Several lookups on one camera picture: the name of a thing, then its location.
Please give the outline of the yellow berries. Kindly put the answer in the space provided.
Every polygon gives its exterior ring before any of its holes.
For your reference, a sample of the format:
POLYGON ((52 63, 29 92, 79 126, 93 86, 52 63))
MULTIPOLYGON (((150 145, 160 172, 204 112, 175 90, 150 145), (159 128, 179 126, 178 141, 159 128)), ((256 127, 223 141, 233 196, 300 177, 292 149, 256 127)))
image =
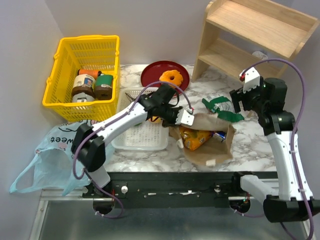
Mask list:
POLYGON ((128 105, 130 105, 131 103, 134 103, 134 102, 136 102, 136 104, 137 104, 140 99, 140 94, 138 94, 136 97, 134 97, 133 95, 126 92, 125 96, 126 96, 127 100, 129 101, 128 105))

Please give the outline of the orange ring doughnut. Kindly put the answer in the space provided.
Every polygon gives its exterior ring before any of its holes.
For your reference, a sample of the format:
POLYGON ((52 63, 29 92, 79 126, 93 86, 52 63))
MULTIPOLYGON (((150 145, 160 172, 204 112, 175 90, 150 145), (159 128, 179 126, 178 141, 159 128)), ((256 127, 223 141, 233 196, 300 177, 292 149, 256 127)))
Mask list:
POLYGON ((184 78, 178 70, 174 69, 164 71, 159 77, 159 81, 173 83, 174 85, 180 87, 184 81, 184 78))

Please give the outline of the orange packaged food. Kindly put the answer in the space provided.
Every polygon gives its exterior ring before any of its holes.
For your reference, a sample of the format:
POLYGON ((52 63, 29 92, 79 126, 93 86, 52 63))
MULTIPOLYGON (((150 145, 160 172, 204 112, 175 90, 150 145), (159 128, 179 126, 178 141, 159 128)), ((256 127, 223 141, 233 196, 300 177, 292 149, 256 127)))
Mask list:
POLYGON ((207 130, 195 130, 184 126, 179 127, 180 136, 185 148, 194 151, 208 141, 213 133, 207 130))

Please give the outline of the wooden shelf unit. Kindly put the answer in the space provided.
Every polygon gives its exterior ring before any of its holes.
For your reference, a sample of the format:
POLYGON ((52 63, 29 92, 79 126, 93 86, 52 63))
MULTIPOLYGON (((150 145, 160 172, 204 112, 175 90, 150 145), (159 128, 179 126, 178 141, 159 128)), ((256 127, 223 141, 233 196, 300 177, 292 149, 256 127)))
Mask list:
POLYGON ((297 62, 319 25, 318 17, 272 0, 212 0, 204 11, 191 80, 213 67, 237 81, 260 60, 254 51, 297 62))

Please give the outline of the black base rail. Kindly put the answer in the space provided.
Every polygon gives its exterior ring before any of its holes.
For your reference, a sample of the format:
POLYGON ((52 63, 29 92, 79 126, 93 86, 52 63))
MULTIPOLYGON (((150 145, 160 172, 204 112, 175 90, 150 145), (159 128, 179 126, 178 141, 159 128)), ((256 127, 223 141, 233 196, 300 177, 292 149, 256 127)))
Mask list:
POLYGON ((111 172, 104 188, 125 209, 227 208, 253 197, 233 184, 233 172, 111 172))

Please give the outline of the white round wall fixture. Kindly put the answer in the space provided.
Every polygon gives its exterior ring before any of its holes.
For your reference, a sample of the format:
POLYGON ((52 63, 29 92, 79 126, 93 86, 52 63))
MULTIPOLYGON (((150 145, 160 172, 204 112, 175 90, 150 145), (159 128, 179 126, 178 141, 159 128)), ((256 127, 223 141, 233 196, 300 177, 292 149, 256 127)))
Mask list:
POLYGON ((262 51, 259 51, 259 50, 254 51, 251 55, 260 59, 260 60, 267 60, 269 58, 265 53, 263 53, 262 51))

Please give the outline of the blue silver drink can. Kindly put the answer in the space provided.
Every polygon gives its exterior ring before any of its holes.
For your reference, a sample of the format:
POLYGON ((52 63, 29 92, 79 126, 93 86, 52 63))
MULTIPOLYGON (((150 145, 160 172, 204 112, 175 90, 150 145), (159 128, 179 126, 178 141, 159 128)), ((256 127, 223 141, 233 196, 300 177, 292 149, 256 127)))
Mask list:
POLYGON ((223 143, 226 140, 227 133, 224 131, 213 131, 212 138, 218 142, 223 143))

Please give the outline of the brown paper bag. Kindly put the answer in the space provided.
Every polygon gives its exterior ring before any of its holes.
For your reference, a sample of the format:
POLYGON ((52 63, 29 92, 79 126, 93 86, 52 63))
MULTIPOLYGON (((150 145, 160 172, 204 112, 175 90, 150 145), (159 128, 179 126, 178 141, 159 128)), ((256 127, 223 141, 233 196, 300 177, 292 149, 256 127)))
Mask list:
POLYGON ((194 121, 190 128, 203 131, 222 131, 226 133, 226 138, 224 141, 219 141, 212 137, 198 149, 191 151, 183 146, 179 128, 177 126, 170 127, 170 136, 175 139, 176 145, 189 162, 198 166, 212 167, 233 158, 231 145, 236 130, 230 122, 219 119, 217 114, 197 113, 194 115, 194 121))

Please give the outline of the green snack packet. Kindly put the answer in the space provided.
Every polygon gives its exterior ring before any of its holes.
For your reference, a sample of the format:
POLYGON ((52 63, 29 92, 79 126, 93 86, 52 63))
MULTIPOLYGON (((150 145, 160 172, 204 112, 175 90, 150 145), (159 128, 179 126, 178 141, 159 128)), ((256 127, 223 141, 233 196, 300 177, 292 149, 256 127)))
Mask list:
POLYGON ((225 96, 207 96, 202 98, 201 101, 210 113, 217 114, 217 117, 221 120, 238 123, 245 119, 240 113, 235 112, 233 103, 225 96))

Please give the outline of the white plastic perforated basket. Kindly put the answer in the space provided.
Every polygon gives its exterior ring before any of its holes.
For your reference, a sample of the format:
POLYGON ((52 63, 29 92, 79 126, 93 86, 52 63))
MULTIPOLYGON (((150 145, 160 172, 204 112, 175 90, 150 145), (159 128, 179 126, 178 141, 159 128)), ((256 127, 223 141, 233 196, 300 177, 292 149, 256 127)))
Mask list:
MULTIPOLYGON (((129 87, 120 90, 116 112, 120 112, 129 106, 125 93, 136 97, 142 87, 129 87)), ((161 123, 153 123, 149 120, 133 126, 117 136, 111 143, 119 150, 128 151, 159 151, 167 147, 169 141, 169 129, 161 123)))

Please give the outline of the orange citrus fruit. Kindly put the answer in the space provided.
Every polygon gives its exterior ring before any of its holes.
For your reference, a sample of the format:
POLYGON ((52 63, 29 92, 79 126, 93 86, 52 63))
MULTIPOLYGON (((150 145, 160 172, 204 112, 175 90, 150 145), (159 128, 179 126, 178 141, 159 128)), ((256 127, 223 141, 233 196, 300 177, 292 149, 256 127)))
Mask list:
POLYGON ((158 117, 158 116, 152 116, 152 117, 149 119, 149 121, 150 121, 151 123, 159 124, 159 123, 162 122, 162 119, 161 119, 160 117, 158 117))

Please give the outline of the grey white packaged item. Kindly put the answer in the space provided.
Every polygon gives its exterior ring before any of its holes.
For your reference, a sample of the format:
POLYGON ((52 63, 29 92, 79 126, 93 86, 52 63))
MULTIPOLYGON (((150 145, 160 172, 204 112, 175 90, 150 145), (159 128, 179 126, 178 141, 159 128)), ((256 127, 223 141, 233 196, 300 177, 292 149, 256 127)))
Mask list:
POLYGON ((94 100, 95 100, 94 97, 92 97, 91 95, 86 94, 86 93, 84 93, 84 92, 75 94, 75 95, 72 97, 72 102, 73 102, 73 103, 93 102, 94 100))

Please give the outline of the white labelled brown jar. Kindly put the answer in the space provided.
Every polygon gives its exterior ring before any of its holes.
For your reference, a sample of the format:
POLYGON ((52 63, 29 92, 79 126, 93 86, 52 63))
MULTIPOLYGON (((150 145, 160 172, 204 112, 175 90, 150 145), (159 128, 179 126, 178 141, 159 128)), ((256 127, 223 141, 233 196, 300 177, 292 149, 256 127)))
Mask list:
POLYGON ((95 97, 94 88, 96 85, 96 79, 87 74, 81 74, 75 77, 73 82, 73 88, 71 96, 73 97, 79 93, 85 93, 92 97, 95 97))

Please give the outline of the light blue plastic grocery bag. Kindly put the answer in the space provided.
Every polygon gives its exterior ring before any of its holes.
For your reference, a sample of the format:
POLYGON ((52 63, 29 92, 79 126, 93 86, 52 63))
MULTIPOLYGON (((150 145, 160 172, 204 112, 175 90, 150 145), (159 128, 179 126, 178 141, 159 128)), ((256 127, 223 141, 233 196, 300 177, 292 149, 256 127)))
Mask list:
POLYGON ((92 126, 96 123, 96 120, 81 120, 53 127, 36 147, 33 160, 18 175, 9 192, 30 193, 57 188, 66 196, 74 189, 89 185, 91 181, 87 176, 80 180, 74 177, 71 147, 81 124, 92 126))

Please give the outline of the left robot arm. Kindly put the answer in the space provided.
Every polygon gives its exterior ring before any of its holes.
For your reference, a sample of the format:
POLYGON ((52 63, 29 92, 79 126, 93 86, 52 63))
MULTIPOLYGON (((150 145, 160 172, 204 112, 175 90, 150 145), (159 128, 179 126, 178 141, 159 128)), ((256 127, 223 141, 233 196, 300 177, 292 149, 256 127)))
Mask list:
POLYGON ((170 104, 176 93, 172 87, 173 84, 165 83, 149 94, 145 94, 143 89, 128 107, 114 116, 92 126, 81 124, 75 132, 71 147, 74 178, 81 180, 87 175, 95 183, 93 191, 101 198, 107 197, 111 185, 110 177, 103 167, 107 159, 105 148, 115 138, 152 117, 163 119, 165 127, 192 123, 192 108, 170 104))

